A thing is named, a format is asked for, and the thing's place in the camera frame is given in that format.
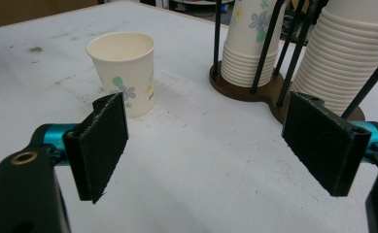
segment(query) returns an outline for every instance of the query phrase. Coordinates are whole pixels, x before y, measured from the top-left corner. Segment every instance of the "cup rim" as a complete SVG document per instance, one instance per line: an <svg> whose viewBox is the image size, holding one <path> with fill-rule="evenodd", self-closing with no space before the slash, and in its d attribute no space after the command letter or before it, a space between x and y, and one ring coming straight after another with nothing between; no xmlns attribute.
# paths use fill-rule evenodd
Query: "cup rim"
<svg viewBox="0 0 378 233"><path fill-rule="evenodd" d="M371 30L378 30L378 24L377 23L369 23L369 22L360 22L360 21L354 21L352 19L344 18L344 17L338 17L334 14L327 11L327 8L322 9L322 14L325 15L325 17L328 17L331 20L336 21L337 23L341 23L345 26L349 26L352 28L360 28L360 29L371 29Z"/></svg>
<svg viewBox="0 0 378 233"><path fill-rule="evenodd" d="M229 66L232 66L233 68L238 69L240 72L254 72L255 73L256 70L258 69L258 63L255 65L241 64L241 62L234 60L233 58L227 56L226 54L223 55L222 62L225 65L227 65L226 63L228 63ZM266 62L273 63L274 65L275 60L274 59L268 60Z"/></svg>
<svg viewBox="0 0 378 233"><path fill-rule="evenodd" d="M327 45L321 46L321 43L318 41L317 37L312 37L312 38L310 38L310 40L312 42L312 45L315 45L316 43L318 44L318 46L315 45L315 47L317 47L317 49L322 50L322 51L324 51L324 52L326 52L330 55L336 54L339 57L346 57L347 59L357 60L358 62L378 60L378 55L355 55L355 54L351 54L351 53L348 53L348 52L342 52L340 50L335 50L335 49L332 48L332 46L337 46L337 45L332 44L332 43L327 42L327 41L322 41L322 43L327 44Z"/></svg>
<svg viewBox="0 0 378 233"><path fill-rule="evenodd" d="M105 38L105 37L108 37L108 36L113 36L113 35L126 35L126 34L135 34L135 35L140 35L140 36L146 37L146 38L148 38L151 41L151 43L153 45L150 47L150 49L148 51L144 52L143 54L140 54L140 55L138 55L136 57L132 57L132 58L129 58L129 59L121 59L121 60L104 59L104 58L97 57L97 56L91 54L90 51L89 51L90 46L93 43L95 43L96 41L101 40L102 38ZM104 61L104 62L126 63L126 62L130 62L130 61L135 61L135 60L141 59L142 57L145 57L145 56L149 55L154 49L155 49L155 40L151 36L149 36L147 34L144 34L144 33L141 33L141 32L112 32L112 33L107 33L107 34L101 35L101 36L96 37L93 40L91 40L87 44L87 46L86 46L86 53L92 59L96 59L96 60L100 60L100 61Z"/></svg>
<svg viewBox="0 0 378 233"><path fill-rule="evenodd" d="M223 70L225 73L229 74L230 75L230 79L234 79L238 82L249 82L249 81L254 81L255 80L255 75L256 74L253 74L253 75L241 75L241 74L234 74L231 70L227 69L226 67L223 67L221 68L221 70ZM261 72L262 75L268 75L270 73L270 71L265 71L265 73Z"/></svg>
<svg viewBox="0 0 378 233"><path fill-rule="evenodd" d="M363 67L376 68L378 66L378 60L369 60L368 62L362 62L362 61L356 61L352 59L348 60L348 59L341 58L338 55L330 54L330 51L322 50L321 46L316 43L313 43L313 41L312 41L312 45L310 45L310 48L308 49L312 52L320 52L322 55L322 58L324 58L325 60L328 60L330 62L335 62L338 64L343 64L345 66L359 67L359 68L363 68Z"/></svg>
<svg viewBox="0 0 378 233"><path fill-rule="evenodd" d="M301 74L307 76L307 81L309 81L309 83L315 83L316 85L320 85L320 86L324 86L324 87L327 87L327 88L331 88L331 89L335 89L335 90L339 90L339 91L348 91L348 92L353 92L355 91L356 93L359 92L359 90L361 89L361 87L357 88L357 87L352 87L352 86L344 86L344 85L337 85L337 84L334 84L334 83L328 83L326 82L325 79L328 79L328 80L335 80L334 78L331 78L331 77L328 77L328 76L325 76L315 70L311 70L311 73L309 73L305 67L300 67L299 69L301 69Z"/></svg>
<svg viewBox="0 0 378 233"><path fill-rule="evenodd" d="M378 38L366 38L358 35L349 34L347 32L343 32L340 30L336 30L335 28L332 28L326 24L324 24L322 21L318 21L316 25L316 30L321 30L323 32L327 32L327 34L331 34L335 36L336 38L341 38L345 40L349 40L352 43L372 43L378 45Z"/></svg>
<svg viewBox="0 0 378 233"><path fill-rule="evenodd" d="M345 53L348 53L348 54L354 55L354 56L357 56L357 55L362 55L362 56L378 56L378 52L376 52L376 51L355 50L355 49L352 49L352 48L348 48L348 47L341 46L341 45L335 44L333 42L324 40L324 38L321 38L321 36L317 35L316 32L314 32L312 34L312 37L310 38L310 40L314 40L314 41L316 41L319 44L325 44L328 48L333 48L331 50L344 50Z"/></svg>
<svg viewBox="0 0 378 233"><path fill-rule="evenodd" d="M255 60L247 60L247 59L244 59L244 58L241 58L241 57L237 57L235 54L230 53L228 50L225 50L225 49L223 49L223 56L228 57L229 59L234 60L238 63L244 63L245 65L256 66L256 68L258 67L259 58L255 59ZM277 59L277 53L270 54L270 55L266 56L266 62L267 61L271 62L273 60L275 62L276 59Z"/></svg>
<svg viewBox="0 0 378 233"><path fill-rule="evenodd" d="M342 104L339 100L336 100L336 99L331 99L330 97L327 97L327 96L322 96L321 94L317 93L315 90L313 89L310 89L308 88L306 85L304 85L304 83L299 83L299 82L293 82L292 83L295 87L297 87L297 92L301 91L303 93L306 93L306 94L309 94L309 95L313 95L313 96L316 96L322 100L324 100L325 102L329 103L329 104L332 104L332 105L341 105L341 106L344 106L345 104Z"/></svg>
<svg viewBox="0 0 378 233"><path fill-rule="evenodd" d="M235 51L234 49L231 49L227 43L224 41L224 45L223 45L223 48L226 49L229 53L231 53L232 55L238 57L238 58L241 58L241 59L246 59L246 60L257 60L257 59L260 59L260 55L259 56L251 56L251 55L247 55L247 54L242 54L242 53L239 53L237 51ZM275 51L273 51L272 53L267 53L266 55L266 58L268 56L274 56L274 55L277 55L279 49L276 49Z"/></svg>
<svg viewBox="0 0 378 233"><path fill-rule="evenodd" d="M319 68L317 66L311 66L312 69L310 69L310 66L308 64L306 64L306 62L302 62L300 66L304 67L304 69L306 71L307 70L313 70L313 71L315 71L315 72L317 72L317 73L319 73L323 76L330 77L330 78L335 79L335 80L344 81L344 82L347 82L347 83L359 82L361 79L367 79L367 76L357 76L357 77L354 77L354 78L346 78L346 76L331 73L330 71L324 70L324 69Z"/></svg>
<svg viewBox="0 0 378 233"><path fill-rule="evenodd" d="M378 50L378 45L369 45L369 44L360 43L360 42L345 41L340 38L332 37L328 35L326 32L323 32L321 30L313 30L312 36L314 35L322 37L324 40L329 41L331 43L335 43L337 45L340 45L342 47L349 48L352 50L369 50L371 47L374 47L375 50Z"/></svg>
<svg viewBox="0 0 378 233"><path fill-rule="evenodd" d="M356 36L365 36L368 38L378 38L378 32L377 31L370 31L370 30L358 30L357 28L352 28L349 26L341 25L336 22L333 22L326 17L319 17L318 23L322 23L328 27L332 27L338 31L350 33L351 35Z"/></svg>
<svg viewBox="0 0 378 233"><path fill-rule="evenodd" d="M313 59L311 54L308 54L307 58ZM313 63L312 61L308 61L308 62L312 63L314 66L318 66L322 70L328 71L331 74L341 74L341 76L348 76L348 77L353 77L353 75L354 75L353 71L345 71L345 70L336 69L334 67L329 67L329 66L325 65L324 63L322 63L319 60L316 60L316 59L313 59L313 60L315 60L316 63Z"/></svg>
<svg viewBox="0 0 378 233"><path fill-rule="evenodd" d="M373 72L376 69L373 68L362 68L362 67L353 67L353 66L348 66L348 65L342 65L341 63L337 63L334 61L330 61L325 59L324 57L321 56L316 56L314 53L312 53L311 50L307 50L304 55L310 57L313 60L316 60L319 63L325 64L327 67L334 68L339 71L345 71L345 72L351 72L351 73L357 73L357 72Z"/></svg>

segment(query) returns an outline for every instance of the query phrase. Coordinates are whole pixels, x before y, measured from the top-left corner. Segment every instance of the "black foam pad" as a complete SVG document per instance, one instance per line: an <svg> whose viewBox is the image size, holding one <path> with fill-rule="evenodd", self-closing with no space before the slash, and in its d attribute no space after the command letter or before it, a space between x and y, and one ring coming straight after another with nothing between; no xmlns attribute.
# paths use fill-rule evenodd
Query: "black foam pad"
<svg viewBox="0 0 378 233"><path fill-rule="evenodd" d="M94 112L63 136L80 199L98 201L128 139L122 94L93 103Z"/></svg>
<svg viewBox="0 0 378 233"><path fill-rule="evenodd" d="M337 116L322 100L291 92L283 137L331 196L347 196L370 132Z"/></svg>

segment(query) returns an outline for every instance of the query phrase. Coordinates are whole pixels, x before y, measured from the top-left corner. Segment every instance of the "flower print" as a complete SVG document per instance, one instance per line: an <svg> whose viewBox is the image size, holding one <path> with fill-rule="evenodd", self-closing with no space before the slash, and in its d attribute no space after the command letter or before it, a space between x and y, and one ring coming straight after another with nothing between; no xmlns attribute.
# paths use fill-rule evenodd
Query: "flower print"
<svg viewBox="0 0 378 233"><path fill-rule="evenodd" d="M136 87L132 86L131 88L127 88L127 86L123 85L124 82L122 81L122 78L120 76L113 78L112 83L119 89L120 92L122 92L122 98L124 99L124 102L128 100L128 98L136 97L136 93L134 93Z"/></svg>
<svg viewBox="0 0 378 233"><path fill-rule="evenodd" d="M118 88L122 86L122 78L120 76L113 78L112 82L113 82L113 85L115 85Z"/></svg>
<svg viewBox="0 0 378 233"><path fill-rule="evenodd" d="M149 77L149 83L146 87L146 94L150 95L153 93L153 89L155 88L155 79L154 79L154 72L152 72L152 75Z"/></svg>
<svg viewBox="0 0 378 233"><path fill-rule="evenodd" d="M230 26L234 26L242 16L244 15L243 8L241 6L236 6L231 15Z"/></svg>
<svg viewBox="0 0 378 233"><path fill-rule="evenodd" d="M264 26L270 24L270 17L267 17L267 12L262 12L260 16L256 13L252 14L252 22L249 25L249 28L256 28L258 32L264 30Z"/></svg>
<svg viewBox="0 0 378 233"><path fill-rule="evenodd" d="M267 0L262 0L260 6L263 10L266 9L268 7Z"/></svg>
<svg viewBox="0 0 378 233"><path fill-rule="evenodd" d="M136 93L134 93L134 90L135 90L136 87L132 86L131 88L127 89L127 87L125 85L123 85L120 89L120 91L122 92L122 97L124 99L124 101L127 101L128 98L135 98L136 97Z"/></svg>

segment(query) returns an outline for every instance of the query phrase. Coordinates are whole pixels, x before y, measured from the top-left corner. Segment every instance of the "paper cup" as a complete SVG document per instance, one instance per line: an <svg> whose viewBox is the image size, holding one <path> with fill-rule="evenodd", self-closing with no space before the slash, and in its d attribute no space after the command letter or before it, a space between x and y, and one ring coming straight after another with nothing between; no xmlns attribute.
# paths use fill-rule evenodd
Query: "paper cup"
<svg viewBox="0 0 378 233"><path fill-rule="evenodd" d="M127 117L148 113L154 105L154 40L137 32L118 32L86 47L107 93L122 92Z"/></svg>

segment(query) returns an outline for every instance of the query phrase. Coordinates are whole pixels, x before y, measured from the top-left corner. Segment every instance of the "stack of paper cups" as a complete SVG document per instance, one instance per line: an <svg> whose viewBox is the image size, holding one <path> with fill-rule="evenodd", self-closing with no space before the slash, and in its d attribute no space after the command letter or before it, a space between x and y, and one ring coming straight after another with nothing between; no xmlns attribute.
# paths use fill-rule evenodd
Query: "stack of paper cups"
<svg viewBox="0 0 378 233"><path fill-rule="evenodd" d="M378 0L329 0L292 85L343 114L378 66Z"/></svg>
<svg viewBox="0 0 378 233"><path fill-rule="evenodd" d="M229 83L243 87L253 85L275 4L275 0L236 0L222 59L222 76ZM282 6L277 18L258 86L270 81L277 58L285 6Z"/></svg>

